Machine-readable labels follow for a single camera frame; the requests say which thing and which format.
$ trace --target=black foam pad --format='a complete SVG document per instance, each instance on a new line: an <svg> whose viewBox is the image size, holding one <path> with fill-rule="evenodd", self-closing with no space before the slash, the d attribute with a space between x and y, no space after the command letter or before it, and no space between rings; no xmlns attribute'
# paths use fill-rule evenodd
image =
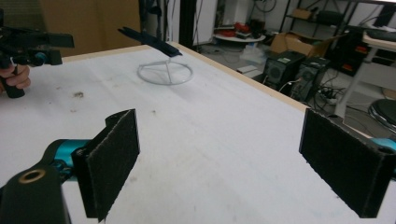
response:
<svg viewBox="0 0 396 224"><path fill-rule="evenodd" d="M87 217L106 218L139 154L134 110L106 119L107 126L72 157Z"/></svg>
<svg viewBox="0 0 396 224"><path fill-rule="evenodd" d="M396 153L312 109L305 113L300 152L311 167L359 217L376 217Z"/></svg>

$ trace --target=cardboard box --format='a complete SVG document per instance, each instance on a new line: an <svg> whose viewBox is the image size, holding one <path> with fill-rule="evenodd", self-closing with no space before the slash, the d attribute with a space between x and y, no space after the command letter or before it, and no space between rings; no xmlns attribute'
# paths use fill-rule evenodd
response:
<svg viewBox="0 0 396 224"><path fill-rule="evenodd" d="M338 35L326 40L322 40L300 35L294 32L281 33L275 36L270 50L274 53L281 53L290 49L300 52L307 57L323 57L326 54L327 48L330 46L330 44L339 37L341 36Z"/></svg>
<svg viewBox="0 0 396 224"><path fill-rule="evenodd" d="M117 30L124 25L140 30L138 1L39 0L39 3L47 31L74 38L75 48L60 49L63 57L140 45Z"/></svg>
<svg viewBox="0 0 396 224"><path fill-rule="evenodd" d="M296 8L291 13L291 16L294 18L299 18L303 20L309 20L311 18L312 13L302 8Z"/></svg>

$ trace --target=hand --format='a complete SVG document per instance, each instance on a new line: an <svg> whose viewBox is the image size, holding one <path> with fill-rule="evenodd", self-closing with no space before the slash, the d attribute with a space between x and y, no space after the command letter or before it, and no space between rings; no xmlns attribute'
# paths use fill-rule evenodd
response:
<svg viewBox="0 0 396 224"><path fill-rule="evenodd" d="M0 68L0 77L6 79L8 86L15 86L18 89L23 89L30 86L31 80L29 78L30 68L27 65L18 64L18 74L14 75L12 72L15 70L14 66L9 68ZM0 92L4 91L3 84L0 82Z"/></svg>

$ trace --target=screw hole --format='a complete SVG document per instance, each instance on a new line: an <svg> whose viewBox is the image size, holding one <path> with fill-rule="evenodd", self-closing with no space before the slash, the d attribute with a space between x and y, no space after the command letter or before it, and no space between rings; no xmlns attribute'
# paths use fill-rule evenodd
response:
<svg viewBox="0 0 396 224"><path fill-rule="evenodd" d="M22 184L30 184L43 177L45 174L46 171L43 169L32 170L22 175L19 181Z"/></svg>

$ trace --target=chair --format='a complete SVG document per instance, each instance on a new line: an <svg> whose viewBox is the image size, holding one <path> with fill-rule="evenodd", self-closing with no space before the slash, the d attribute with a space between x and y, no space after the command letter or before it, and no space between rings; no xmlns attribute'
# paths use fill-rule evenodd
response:
<svg viewBox="0 0 396 224"><path fill-rule="evenodd" d="M396 136L396 101L381 99L369 107L369 114Z"/></svg>

